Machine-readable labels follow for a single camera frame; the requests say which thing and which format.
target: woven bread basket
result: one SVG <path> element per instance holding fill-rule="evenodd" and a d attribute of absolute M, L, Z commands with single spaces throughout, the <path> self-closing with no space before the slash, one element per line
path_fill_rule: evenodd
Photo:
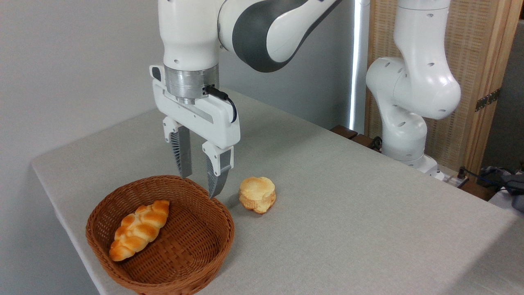
<path fill-rule="evenodd" d="M 166 225 L 142 251 L 121 262 L 109 248 L 122 219 L 140 205 L 170 201 Z M 229 211 L 189 179 L 173 175 L 144 178 L 117 188 L 88 219 L 88 244 L 107 274 L 139 294 L 194 294 L 218 273 L 233 243 Z"/>

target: basket rim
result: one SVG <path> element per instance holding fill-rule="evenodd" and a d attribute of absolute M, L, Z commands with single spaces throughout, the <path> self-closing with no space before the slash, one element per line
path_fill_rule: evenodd
<path fill-rule="evenodd" d="M 189 185 L 193 186 L 194 188 L 200 190 L 205 196 L 208 195 L 208 192 L 204 188 L 202 188 L 200 185 L 198 185 L 197 183 L 195 183 L 193 180 L 191 180 L 189 178 L 181 178 L 181 177 L 179 177 L 177 175 L 155 175 L 155 176 L 141 178 L 139 180 L 135 180 L 135 181 L 132 181 L 132 182 L 130 182 L 128 184 L 122 185 L 122 186 L 116 188 L 115 190 L 113 190 L 102 201 L 100 201 L 99 204 L 93 209 L 93 211 L 89 215 L 88 222 L 86 224 L 86 239 L 88 240 L 88 244 L 91 246 L 95 256 L 97 257 L 99 262 L 102 264 L 102 267 L 104 268 L 104 270 L 106 272 L 108 272 L 108 270 L 110 270 L 113 273 L 113 276 L 110 275 L 110 277 L 113 280 L 120 280 L 121 282 L 124 282 L 125 284 L 129 284 L 129 285 L 133 285 L 133 286 L 150 287 L 150 288 L 151 287 L 169 286 L 169 285 L 173 285 L 173 284 L 177 284 L 177 285 L 179 285 L 179 284 L 185 284 L 185 285 L 186 284 L 190 284 L 192 282 L 195 282 L 195 281 L 198 281 L 198 280 L 204 278 L 209 272 L 212 272 L 216 268 L 216 265 L 214 265 L 215 264 L 214 262 L 216 262 L 216 261 L 222 261 L 223 262 L 223 260 L 225 259 L 225 257 L 229 253 L 229 250 L 231 249 L 231 246 L 232 246 L 233 240 L 234 240 L 234 232 L 235 232 L 235 226 L 234 226 L 234 223 L 233 223 L 233 218 L 231 216 L 231 213 L 224 206 L 224 204 L 222 204 L 217 199 L 212 198 L 212 199 L 209 199 L 209 201 L 212 202 L 213 205 L 216 206 L 218 209 L 220 209 L 220 211 L 222 212 L 222 215 L 225 217 L 225 219 L 227 221 L 228 231 L 227 231 L 227 239 L 226 239 L 225 243 L 223 244 L 223 246 L 219 249 L 218 254 L 213 258 L 213 260 L 211 260 L 204 267 L 202 267 L 199 270 L 194 271 L 194 272 L 192 272 L 192 273 L 190 273 L 188 275 L 185 275 L 185 276 L 183 276 L 183 277 L 181 277 L 179 279 L 176 279 L 176 280 L 173 280 L 173 281 L 170 281 L 170 282 L 163 282 L 163 283 L 142 283 L 142 282 L 133 281 L 133 280 L 128 279 L 126 276 L 124 276 L 121 271 L 118 271 L 117 269 L 113 268 L 112 267 L 112 262 L 113 261 L 109 261 L 109 257 L 105 253 L 106 251 L 104 250 L 104 247 L 102 247 L 100 245 L 100 243 L 96 239 L 93 238 L 93 236 L 94 236 L 94 228 L 93 228 L 94 224 L 93 223 L 94 223 L 94 219 L 96 217 L 94 213 L 97 211 L 97 209 L 103 207 L 103 205 L 105 203 L 107 203 L 107 202 L 109 202 L 111 200 L 111 198 L 108 198 L 108 197 L 118 193 L 119 191 L 121 191 L 123 189 L 126 189 L 127 186 L 132 185 L 132 184 L 134 184 L 136 182 L 147 181 L 147 180 L 154 180 L 154 179 L 159 179 L 159 178 L 176 179 L 176 180 L 185 181 L 187 184 L 189 184 Z"/>

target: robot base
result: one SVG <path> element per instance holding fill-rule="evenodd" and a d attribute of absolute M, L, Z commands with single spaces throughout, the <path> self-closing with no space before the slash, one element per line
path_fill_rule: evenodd
<path fill-rule="evenodd" d="M 433 176 L 438 180 L 445 181 L 446 175 L 439 170 L 439 166 L 437 165 L 436 161 L 430 156 L 423 155 L 422 157 L 413 161 L 399 162 L 413 167 L 422 173 L 426 173 L 429 176 Z"/>

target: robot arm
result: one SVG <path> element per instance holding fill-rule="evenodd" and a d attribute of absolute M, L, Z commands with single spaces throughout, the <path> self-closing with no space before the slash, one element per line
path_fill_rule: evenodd
<path fill-rule="evenodd" d="M 220 92 L 222 44 L 261 72 L 276 71 L 340 0 L 158 0 L 163 66 L 153 90 L 182 177 L 192 174 L 190 133 L 207 141 L 209 195 L 220 193 L 240 140 L 236 109 Z"/>
<path fill-rule="evenodd" d="M 383 126 L 383 154 L 437 176 L 424 155 L 427 126 L 458 106 L 461 90 L 447 64 L 444 33 L 451 0 L 399 0 L 394 39 L 403 59 L 379 58 L 366 75 Z"/>
<path fill-rule="evenodd" d="M 285 66 L 340 0 L 227 0 L 219 13 L 222 45 L 260 72 Z"/>

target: bread roll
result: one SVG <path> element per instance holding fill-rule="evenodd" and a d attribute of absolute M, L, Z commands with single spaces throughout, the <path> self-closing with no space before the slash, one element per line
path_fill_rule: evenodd
<path fill-rule="evenodd" d="M 109 249 L 111 260 L 122 261 L 142 251 L 157 238 L 160 229 L 166 224 L 168 214 L 169 201 L 158 200 L 149 206 L 140 206 L 134 213 L 124 217 Z"/>
<path fill-rule="evenodd" d="M 250 177 L 240 184 L 238 199 L 248 210 L 264 214 L 275 203 L 275 185 L 267 177 Z"/>

